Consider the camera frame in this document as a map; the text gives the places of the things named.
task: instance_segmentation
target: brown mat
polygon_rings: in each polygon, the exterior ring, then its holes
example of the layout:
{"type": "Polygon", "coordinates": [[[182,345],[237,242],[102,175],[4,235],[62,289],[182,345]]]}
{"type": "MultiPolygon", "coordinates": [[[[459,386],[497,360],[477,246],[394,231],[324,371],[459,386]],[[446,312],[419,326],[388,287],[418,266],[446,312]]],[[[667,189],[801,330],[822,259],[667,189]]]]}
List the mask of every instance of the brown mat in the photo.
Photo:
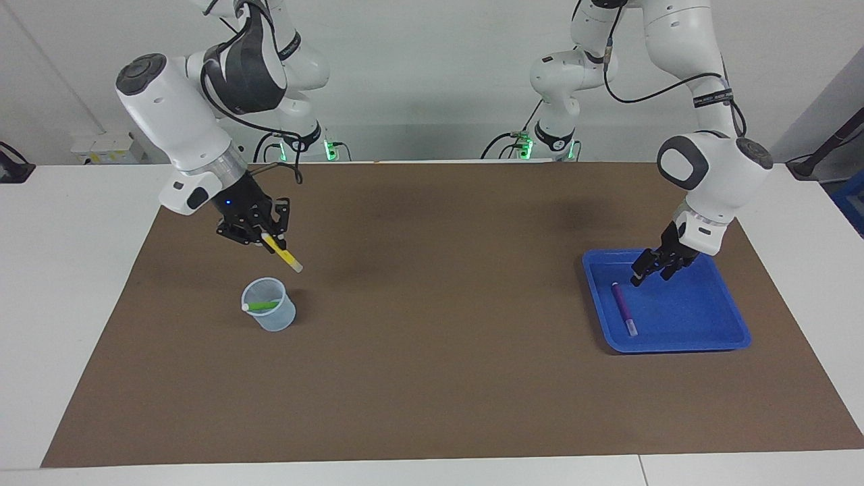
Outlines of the brown mat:
{"type": "Polygon", "coordinates": [[[291,195],[295,275],[161,211],[45,467],[864,447],[737,223],[717,264],[751,348],[616,355],[581,268],[656,245],[650,164],[354,165],[291,195]],[[280,278],[298,318],[239,309],[280,278]]]}

